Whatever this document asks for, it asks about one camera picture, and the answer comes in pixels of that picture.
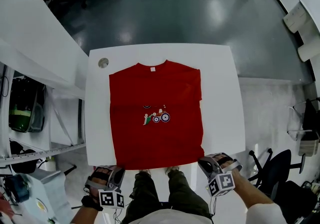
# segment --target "table surface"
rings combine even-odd
[[[108,59],[108,66],[98,62]],[[114,165],[110,125],[109,74],[136,63],[157,65],[166,59],[201,70],[200,102],[205,154],[245,150],[245,122],[237,71],[229,46],[144,44],[90,51],[85,89],[85,140],[88,164]]]

